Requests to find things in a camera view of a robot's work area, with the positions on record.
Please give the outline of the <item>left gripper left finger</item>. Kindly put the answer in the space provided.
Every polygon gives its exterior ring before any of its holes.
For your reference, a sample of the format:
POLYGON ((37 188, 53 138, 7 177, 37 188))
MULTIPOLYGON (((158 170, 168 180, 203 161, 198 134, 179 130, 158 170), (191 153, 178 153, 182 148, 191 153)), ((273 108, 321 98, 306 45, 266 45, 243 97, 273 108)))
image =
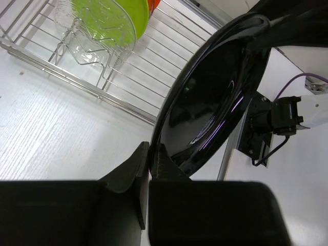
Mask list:
POLYGON ((141 142, 132 155, 99 181, 116 194, 128 193, 140 228, 146 228, 148 186, 149 186, 149 142, 141 142))

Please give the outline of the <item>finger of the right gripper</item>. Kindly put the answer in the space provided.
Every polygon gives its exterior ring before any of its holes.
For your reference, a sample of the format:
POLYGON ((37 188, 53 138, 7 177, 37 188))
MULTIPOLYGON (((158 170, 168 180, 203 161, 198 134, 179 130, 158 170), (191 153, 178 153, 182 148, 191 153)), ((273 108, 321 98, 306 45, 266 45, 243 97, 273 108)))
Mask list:
POLYGON ((327 48, 327 0, 259 1, 250 11, 270 20, 270 26, 248 44, 250 49, 327 48))

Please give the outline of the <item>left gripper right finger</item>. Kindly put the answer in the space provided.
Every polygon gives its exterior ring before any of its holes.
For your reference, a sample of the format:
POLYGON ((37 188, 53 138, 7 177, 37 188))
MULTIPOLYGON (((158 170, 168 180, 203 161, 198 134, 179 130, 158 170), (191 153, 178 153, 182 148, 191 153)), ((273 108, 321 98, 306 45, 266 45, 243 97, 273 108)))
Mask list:
POLYGON ((152 179, 165 182, 190 182, 191 179, 171 160, 164 144, 160 144, 154 153, 152 179))

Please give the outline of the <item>black plate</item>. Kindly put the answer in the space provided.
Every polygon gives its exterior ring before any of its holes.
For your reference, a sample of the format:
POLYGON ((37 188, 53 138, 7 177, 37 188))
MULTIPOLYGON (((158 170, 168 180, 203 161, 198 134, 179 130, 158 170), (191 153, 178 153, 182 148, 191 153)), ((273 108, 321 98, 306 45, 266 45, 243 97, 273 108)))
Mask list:
POLYGON ((186 63, 157 117, 149 150, 160 146, 186 175, 196 173, 224 144, 263 78, 269 48, 253 48, 269 19, 244 14, 217 30, 186 63))

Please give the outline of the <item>clear glass plate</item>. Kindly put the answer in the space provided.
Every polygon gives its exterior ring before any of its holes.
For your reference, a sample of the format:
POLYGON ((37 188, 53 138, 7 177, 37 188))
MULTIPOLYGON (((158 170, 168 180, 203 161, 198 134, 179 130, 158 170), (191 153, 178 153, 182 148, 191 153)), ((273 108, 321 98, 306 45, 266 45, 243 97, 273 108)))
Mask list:
POLYGON ((57 1, 54 23, 61 36, 82 34, 87 50, 103 48, 114 56, 110 65, 119 66, 136 43, 130 7, 126 1, 57 1))

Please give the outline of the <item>lime green plate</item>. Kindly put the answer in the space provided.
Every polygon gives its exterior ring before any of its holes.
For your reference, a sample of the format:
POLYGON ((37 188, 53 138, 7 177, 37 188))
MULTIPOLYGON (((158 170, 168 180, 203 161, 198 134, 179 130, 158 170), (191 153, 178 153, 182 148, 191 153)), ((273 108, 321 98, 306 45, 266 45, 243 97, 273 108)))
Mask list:
POLYGON ((108 47, 133 46, 146 30, 148 1, 72 1, 74 31, 108 47))

